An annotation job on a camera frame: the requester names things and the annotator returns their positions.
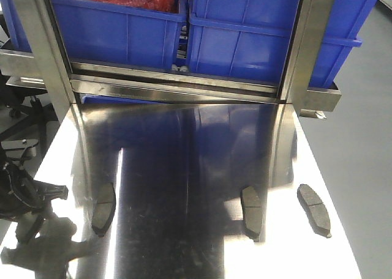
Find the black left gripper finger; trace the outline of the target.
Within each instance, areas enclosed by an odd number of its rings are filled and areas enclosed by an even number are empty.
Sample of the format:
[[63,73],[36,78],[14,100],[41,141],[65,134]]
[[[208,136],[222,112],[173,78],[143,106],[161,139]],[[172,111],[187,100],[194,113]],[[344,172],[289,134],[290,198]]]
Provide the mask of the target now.
[[69,190],[65,185],[55,185],[46,182],[35,181],[37,193],[43,200],[51,201],[53,199],[66,200]]
[[29,212],[24,214],[18,221],[18,239],[35,238],[44,220],[48,217],[48,212]]

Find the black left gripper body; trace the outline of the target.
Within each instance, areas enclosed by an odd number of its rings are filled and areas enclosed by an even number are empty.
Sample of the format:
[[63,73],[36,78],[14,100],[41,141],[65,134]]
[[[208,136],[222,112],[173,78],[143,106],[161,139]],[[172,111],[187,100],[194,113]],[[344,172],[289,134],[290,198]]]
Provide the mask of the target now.
[[17,217],[42,207],[35,180],[11,161],[1,165],[1,219]]

